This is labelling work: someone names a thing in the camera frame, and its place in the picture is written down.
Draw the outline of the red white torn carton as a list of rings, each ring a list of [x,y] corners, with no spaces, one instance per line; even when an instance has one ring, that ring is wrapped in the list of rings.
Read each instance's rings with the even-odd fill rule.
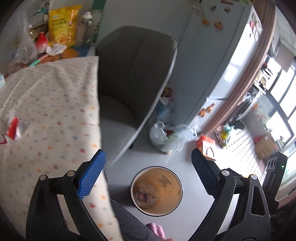
[[[13,116],[9,119],[7,132],[5,134],[1,134],[1,145],[6,145],[9,141],[20,140],[28,128],[29,125],[16,116]]]

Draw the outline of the clear plastic water jug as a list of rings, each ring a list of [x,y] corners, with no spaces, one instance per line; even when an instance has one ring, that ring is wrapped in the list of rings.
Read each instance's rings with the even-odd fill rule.
[[[81,16],[77,25],[75,46],[91,46],[93,43],[94,30],[95,24],[93,23],[92,13],[87,11]]]

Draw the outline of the clear plastic bag on table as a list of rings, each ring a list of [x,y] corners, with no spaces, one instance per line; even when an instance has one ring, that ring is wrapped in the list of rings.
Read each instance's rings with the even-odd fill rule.
[[[22,15],[18,30],[18,46],[13,54],[11,63],[8,65],[8,75],[27,67],[37,57],[37,47],[35,41],[29,34],[29,22],[26,14]]]

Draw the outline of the orange cardboard gift box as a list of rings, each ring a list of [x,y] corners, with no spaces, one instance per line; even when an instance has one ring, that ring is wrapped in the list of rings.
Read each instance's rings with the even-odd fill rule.
[[[197,148],[201,151],[203,156],[209,161],[216,161],[215,159],[215,148],[216,143],[213,139],[201,135],[197,140]]]

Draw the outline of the plastic bag on floor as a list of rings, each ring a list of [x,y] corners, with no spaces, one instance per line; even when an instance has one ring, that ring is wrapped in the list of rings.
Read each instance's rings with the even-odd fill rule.
[[[184,144],[196,140],[197,135],[197,131],[187,125],[166,126],[161,121],[149,130],[151,144],[165,154],[181,151]]]

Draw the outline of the blue tissue box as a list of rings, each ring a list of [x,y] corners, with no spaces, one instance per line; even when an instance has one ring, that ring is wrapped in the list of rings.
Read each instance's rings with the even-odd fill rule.
[[[4,75],[0,73],[0,88],[5,86],[5,84],[6,84],[6,81],[5,81]]]

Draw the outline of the round trash bin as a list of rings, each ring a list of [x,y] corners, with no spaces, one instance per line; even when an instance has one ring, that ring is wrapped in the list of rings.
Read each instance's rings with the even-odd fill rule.
[[[183,187],[173,171],[151,166],[135,175],[130,185],[130,195],[140,212],[160,217],[172,213],[180,205]]]

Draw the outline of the red white vase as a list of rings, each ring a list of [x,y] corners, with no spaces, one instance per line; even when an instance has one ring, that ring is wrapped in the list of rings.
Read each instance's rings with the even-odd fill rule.
[[[49,40],[46,38],[44,32],[41,32],[36,40],[36,48],[37,53],[42,54],[46,51],[46,48],[48,47]]]

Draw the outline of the grey upholstered chair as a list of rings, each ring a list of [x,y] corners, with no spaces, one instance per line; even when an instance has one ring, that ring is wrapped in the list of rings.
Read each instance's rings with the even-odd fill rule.
[[[101,148],[106,166],[133,145],[170,79],[178,45],[170,35],[117,28],[96,46]]]

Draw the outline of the bag of bottles by fridge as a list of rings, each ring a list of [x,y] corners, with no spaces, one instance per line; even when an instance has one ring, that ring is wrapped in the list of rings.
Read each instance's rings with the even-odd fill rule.
[[[154,109],[157,121],[169,123],[173,118],[174,93],[170,87],[165,87]]]

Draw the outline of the white crumpled napkin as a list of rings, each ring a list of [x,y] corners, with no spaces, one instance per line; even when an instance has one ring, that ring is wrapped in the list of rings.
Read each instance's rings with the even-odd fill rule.
[[[46,53],[49,56],[56,56],[59,54],[62,54],[67,49],[67,46],[61,45],[61,44],[53,44],[52,47],[48,46],[46,48]]]

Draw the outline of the floral tablecloth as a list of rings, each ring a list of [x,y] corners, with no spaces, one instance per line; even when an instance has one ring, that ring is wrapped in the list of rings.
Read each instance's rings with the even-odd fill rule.
[[[19,70],[1,88],[1,136],[17,117],[28,125],[1,145],[1,207],[20,233],[42,174],[63,176],[101,147],[97,56],[47,62]]]

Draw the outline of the yellow snack bag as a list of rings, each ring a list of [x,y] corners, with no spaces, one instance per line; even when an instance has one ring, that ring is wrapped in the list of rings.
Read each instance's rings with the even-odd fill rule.
[[[81,5],[54,9],[49,12],[50,45],[60,44],[72,47],[76,39],[76,25]]]

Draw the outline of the green teal pen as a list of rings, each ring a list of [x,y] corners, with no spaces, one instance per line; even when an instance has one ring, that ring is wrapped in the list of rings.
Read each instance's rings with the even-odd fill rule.
[[[38,58],[37,60],[33,61],[31,64],[29,64],[29,67],[32,66],[36,66],[37,64],[39,64],[42,60],[46,59],[49,55],[48,54],[44,54],[43,56],[41,56],[40,58]]]

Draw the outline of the person's patterned grey leg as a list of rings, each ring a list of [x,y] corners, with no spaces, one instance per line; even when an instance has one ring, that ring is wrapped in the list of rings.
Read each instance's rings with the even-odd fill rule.
[[[111,200],[111,206],[118,220],[123,240],[165,240],[128,212],[121,204]]]

